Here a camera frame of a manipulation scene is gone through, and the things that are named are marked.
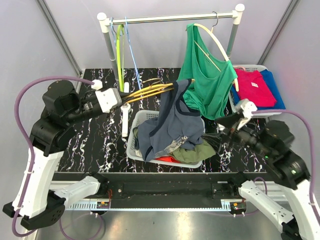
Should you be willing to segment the olive green tank top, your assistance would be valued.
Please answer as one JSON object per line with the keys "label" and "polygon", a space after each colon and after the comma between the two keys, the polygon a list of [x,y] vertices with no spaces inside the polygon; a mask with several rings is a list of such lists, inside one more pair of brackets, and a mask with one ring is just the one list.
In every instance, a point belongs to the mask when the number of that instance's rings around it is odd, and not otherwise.
{"label": "olive green tank top", "polygon": [[163,126],[153,131],[150,125],[133,129],[134,146],[144,161],[150,162],[162,156],[172,156],[185,164],[194,164],[216,154],[203,138],[204,127]]}

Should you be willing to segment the yellow plastic hanger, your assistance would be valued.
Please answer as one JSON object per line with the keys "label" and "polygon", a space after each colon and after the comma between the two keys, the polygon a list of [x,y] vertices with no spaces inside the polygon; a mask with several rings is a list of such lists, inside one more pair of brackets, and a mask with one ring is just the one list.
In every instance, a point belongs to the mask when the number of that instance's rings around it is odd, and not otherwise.
{"label": "yellow plastic hanger", "polygon": [[165,92],[172,91],[174,89],[174,83],[159,83],[159,84],[151,84],[147,87],[144,87],[140,90],[133,91],[130,93],[126,93],[121,97],[122,105],[130,104],[133,102],[137,102],[139,100],[143,100],[149,97],[153,97],[156,95],[160,95]]}

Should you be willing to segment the navy blue tank top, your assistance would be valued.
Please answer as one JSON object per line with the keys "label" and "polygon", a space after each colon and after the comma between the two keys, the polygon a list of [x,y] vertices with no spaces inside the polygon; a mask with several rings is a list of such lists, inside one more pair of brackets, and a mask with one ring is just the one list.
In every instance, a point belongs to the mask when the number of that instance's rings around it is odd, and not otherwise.
{"label": "navy blue tank top", "polygon": [[203,143],[201,114],[184,101],[191,83],[191,79],[174,81],[173,90],[160,95],[158,116],[137,127],[138,147],[144,161],[166,156],[180,147],[194,150]]}

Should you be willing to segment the lime green hanger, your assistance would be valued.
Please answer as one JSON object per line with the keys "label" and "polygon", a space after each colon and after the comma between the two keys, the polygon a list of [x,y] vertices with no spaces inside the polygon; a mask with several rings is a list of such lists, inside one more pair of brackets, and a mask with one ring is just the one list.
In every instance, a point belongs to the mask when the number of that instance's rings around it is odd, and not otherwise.
{"label": "lime green hanger", "polygon": [[117,27],[115,36],[117,73],[119,80],[119,89],[121,92],[124,92],[124,34],[125,28],[124,25],[121,24]]}

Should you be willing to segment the red tank top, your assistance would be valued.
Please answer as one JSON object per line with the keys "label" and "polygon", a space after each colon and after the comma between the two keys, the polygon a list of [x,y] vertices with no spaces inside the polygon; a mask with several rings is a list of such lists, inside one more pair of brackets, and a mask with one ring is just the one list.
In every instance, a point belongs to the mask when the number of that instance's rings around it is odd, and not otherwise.
{"label": "red tank top", "polygon": [[171,155],[166,155],[166,156],[161,156],[155,159],[155,161],[160,162],[161,164],[164,163],[175,163],[175,164],[180,164],[181,162],[176,160],[173,156]]}

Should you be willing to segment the light blue wire hanger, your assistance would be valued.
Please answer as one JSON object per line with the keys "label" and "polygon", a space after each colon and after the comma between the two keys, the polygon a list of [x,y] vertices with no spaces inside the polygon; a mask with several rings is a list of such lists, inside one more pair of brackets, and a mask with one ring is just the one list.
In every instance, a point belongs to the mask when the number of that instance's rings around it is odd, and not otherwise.
{"label": "light blue wire hanger", "polygon": [[[117,47],[116,31],[114,29],[113,19],[114,19],[113,17],[110,18],[110,28],[111,28],[111,34],[112,34],[112,37],[113,37],[114,46]],[[114,75],[118,79],[119,75],[118,75],[118,64],[117,64],[116,54],[115,54],[115,61],[114,61],[113,71],[114,71]]]}

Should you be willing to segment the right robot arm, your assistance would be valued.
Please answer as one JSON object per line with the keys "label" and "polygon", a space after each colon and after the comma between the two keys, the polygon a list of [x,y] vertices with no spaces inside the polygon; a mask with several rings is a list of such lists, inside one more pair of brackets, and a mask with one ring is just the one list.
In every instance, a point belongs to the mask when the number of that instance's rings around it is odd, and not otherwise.
{"label": "right robot arm", "polygon": [[319,205],[314,197],[314,180],[305,161],[291,150],[295,137],[285,122],[271,120],[257,132],[241,126],[242,114],[217,119],[224,129],[206,133],[204,139],[215,151],[239,144],[265,159],[266,172],[284,193],[291,210],[286,210],[262,192],[244,172],[238,172],[223,189],[232,198],[251,202],[278,229],[283,240],[318,240]]}

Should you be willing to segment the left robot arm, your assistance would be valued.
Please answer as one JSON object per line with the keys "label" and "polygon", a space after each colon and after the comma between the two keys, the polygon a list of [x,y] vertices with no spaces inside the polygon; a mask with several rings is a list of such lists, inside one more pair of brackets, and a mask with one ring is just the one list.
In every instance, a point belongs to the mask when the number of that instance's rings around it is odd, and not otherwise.
{"label": "left robot arm", "polygon": [[76,135],[74,124],[109,114],[122,105],[118,89],[105,89],[99,80],[90,82],[93,94],[81,98],[72,79],[51,78],[43,94],[44,109],[30,133],[25,133],[29,152],[21,187],[14,201],[3,206],[3,212],[29,230],[54,225],[66,208],[78,201],[108,194],[108,179],[90,172],[80,181],[60,190],[51,190],[56,166],[70,139]]}

